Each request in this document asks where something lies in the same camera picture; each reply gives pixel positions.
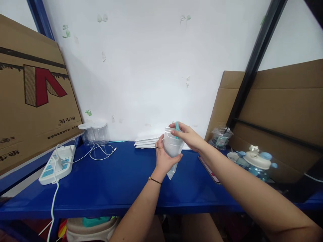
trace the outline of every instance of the blue bottle cap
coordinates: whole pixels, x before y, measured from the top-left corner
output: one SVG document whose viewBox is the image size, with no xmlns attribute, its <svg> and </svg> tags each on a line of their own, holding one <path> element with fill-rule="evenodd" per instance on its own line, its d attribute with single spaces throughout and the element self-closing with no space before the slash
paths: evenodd
<svg viewBox="0 0 323 242">
<path fill-rule="evenodd" d="M 267 153 L 267 152 L 261 152 L 260 157 L 264 158 L 266 160 L 271 160 L 273 158 L 273 156 L 271 154 Z"/>
<path fill-rule="evenodd" d="M 246 155 L 244 151 L 237 151 L 237 154 L 240 158 L 243 158 Z"/>
<path fill-rule="evenodd" d="M 271 167 L 273 167 L 273 168 L 278 168 L 278 165 L 277 165 L 276 163 L 272 163 L 272 164 L 271 164 Z"/>
</svg>

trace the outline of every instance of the bracelet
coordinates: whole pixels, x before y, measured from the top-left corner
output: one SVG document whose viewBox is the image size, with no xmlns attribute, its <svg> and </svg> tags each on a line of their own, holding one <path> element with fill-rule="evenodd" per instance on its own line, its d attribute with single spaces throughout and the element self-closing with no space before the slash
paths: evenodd
<svg viewBox="0 0 323 242">
<path fill-rule="evenodd" d="M 148 178 L 148 180 L 153 180 L 154 182 L 157 182 L 157 183 L 159 183 L 160 185 L 161 185 L 161 183 L 159 182 L 159 181 L 156 181 L 156 180 L 154 180 L 153 178 L 151 178 L 151 177 L 149 177 Z"/>
</svg>

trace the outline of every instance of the cardboard box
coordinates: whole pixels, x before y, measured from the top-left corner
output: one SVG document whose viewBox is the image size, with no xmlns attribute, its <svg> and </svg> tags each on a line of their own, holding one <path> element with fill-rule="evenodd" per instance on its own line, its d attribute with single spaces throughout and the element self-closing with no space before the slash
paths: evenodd
<svg viewBox="0 0 323 242">
<path fill-rule="evenodd" d="M 226 125 L 244 72 L 225 71 L 214 103 L 208 141 L 215 127 Z M 239 119 L 323 146 L 323 59 L 257 72 Z M 298 181 L 322 154 L 237 123 L 229 144 L 238 151 L 257 145 L 269 152 L 280 183 Z"/>
<path fill-rule="evenodd" d="M 0 175 L 79 134 L 56 42 L 0 15 Z"/>
<path fill-rule="evenodd" d="M 205 141 L 212 138 L 212 130 L 217 127 L 224 127 L 228 121 L 231 109 L 236 100 L 238 90 L 241 86 L 244 72 L 224 71 L 215 98 L 208 130 L 205 136 Z"/>
</svg>

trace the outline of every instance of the red letter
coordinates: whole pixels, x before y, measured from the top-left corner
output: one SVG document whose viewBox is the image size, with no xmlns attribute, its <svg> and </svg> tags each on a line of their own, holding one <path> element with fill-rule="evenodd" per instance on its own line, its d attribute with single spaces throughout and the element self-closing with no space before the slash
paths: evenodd
<svg viewBox="0 0 323 242">
<path fill-rule="evenodd" d="M 26 104 L 34 107 L 48 103 L 47 91 L 57 97 L 67 95 L 48 69 L 24 65 L 24 83 Z"/>
</svg>

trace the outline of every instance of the hand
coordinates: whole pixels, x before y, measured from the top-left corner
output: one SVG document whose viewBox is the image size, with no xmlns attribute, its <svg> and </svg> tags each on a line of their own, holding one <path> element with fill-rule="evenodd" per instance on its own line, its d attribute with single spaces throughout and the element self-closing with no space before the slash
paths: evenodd
<svg viewBox="0 0 323 242">
<path fill-rule="evenodd" d="M 157 157 L 155 171 L 164 174 L 165 177 L 167 172 L 169 172 L 169 170 L 172 168 L 172 166 L 181 160 L 183 154 L 179 154 L 174 158 L 171 158 L 169 155 L 167 155 L 163 146 L 163 138 L 164 135 L 161 135 L 159 140 L 155 143 Z"/>
<path fill-rule="evenodd" d="M 178 122 L 179 128 L 182 132 L 175 130 L 171 131 L 171 134 L 184 140 L 184 142 L 195 152 L 199 152 L 203 145 L 206 143 L 201 136 L 199 136 L 190 126 Z M 169 125 L 170 128 L 176 128 L 176 124 Z"/>
</svg>

